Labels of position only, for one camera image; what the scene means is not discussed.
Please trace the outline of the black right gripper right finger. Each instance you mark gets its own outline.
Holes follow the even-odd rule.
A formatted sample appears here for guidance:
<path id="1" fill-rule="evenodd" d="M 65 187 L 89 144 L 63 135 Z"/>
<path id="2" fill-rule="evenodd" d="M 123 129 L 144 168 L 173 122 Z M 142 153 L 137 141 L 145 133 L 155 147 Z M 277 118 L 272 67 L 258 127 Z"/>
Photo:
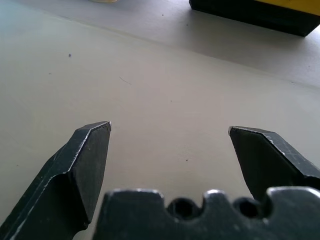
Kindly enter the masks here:
<path id="1" fill-rule="evenodd" d="M 299 186 L 320 191 L 320 169 L 276 132 L 231 126 L 228 135 L 255 200 L 262 200 L 272 187 Z"/>

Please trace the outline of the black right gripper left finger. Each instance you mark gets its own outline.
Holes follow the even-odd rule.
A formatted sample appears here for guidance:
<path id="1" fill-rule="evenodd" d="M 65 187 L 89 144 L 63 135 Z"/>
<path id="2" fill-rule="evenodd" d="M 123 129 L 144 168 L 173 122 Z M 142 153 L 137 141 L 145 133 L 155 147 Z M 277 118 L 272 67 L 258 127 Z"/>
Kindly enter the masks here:
<path id="1" fill-rule="evenodd" d="M 0 240 L 73 240 L 86 230 L 101 192 L 110 134 L 109 121 L 76 129 L 0 226 Z"/>

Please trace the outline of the black and yellow box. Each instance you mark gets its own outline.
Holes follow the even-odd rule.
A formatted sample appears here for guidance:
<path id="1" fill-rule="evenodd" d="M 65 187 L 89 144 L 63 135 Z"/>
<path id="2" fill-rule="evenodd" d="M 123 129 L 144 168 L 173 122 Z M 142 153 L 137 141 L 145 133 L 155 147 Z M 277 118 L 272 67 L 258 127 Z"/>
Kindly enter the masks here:
<path id="1" fill-rule="evenodd" d="M 320 0 L 189 0 L 192 10 L 306 37 L 320 25 Z"/>

